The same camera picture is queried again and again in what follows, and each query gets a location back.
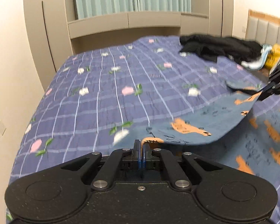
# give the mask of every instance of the black clothing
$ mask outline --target black clothing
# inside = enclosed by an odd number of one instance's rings
[[[179,38],[183,48],[180,52],[191,52],[199,57],[217,62],[217,56],[233,57],[241,64],[250,62],[261,56],[262,46],[256,41],[245,41],[235,37],[214,37],[211,35],[189,35]]]

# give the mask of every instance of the light switch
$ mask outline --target light switch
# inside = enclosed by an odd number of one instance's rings
[[[0,120],[0,134],[3,136],[4,132],[6,130],[5,125],[3,124],[3,122]]]

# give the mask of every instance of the power socket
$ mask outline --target power socket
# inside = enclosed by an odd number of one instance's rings
[[[0,120],[0,134],[3,136],[4,132],[6,130],[5,125],[3,124],[2,120]]]

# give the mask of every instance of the silver screw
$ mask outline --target silver screw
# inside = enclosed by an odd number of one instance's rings
[[[177,180],[177,181],[175,182],[175,185],[176,185],[177,187],[180,187],[180,188],[186,188],[186,187],[188,187],[188,186],[190,185],[190,183],[189,183],[189,181],[187,181],[187,180],[181,179],[181,180]]]
[[[108,183],[105,180],[96,180],[93,182],[93,186],[96,188],[105,188]]]
[[[144,186],[138,186],[138,190],[140,190],[140,191],[143,191],[143,190],[145,190],[146,188],[144,187]]]

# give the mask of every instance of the headboard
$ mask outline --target headboard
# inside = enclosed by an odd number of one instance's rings
[[[245,38],[260,44],[280,44],[280,18],[249,10]]]

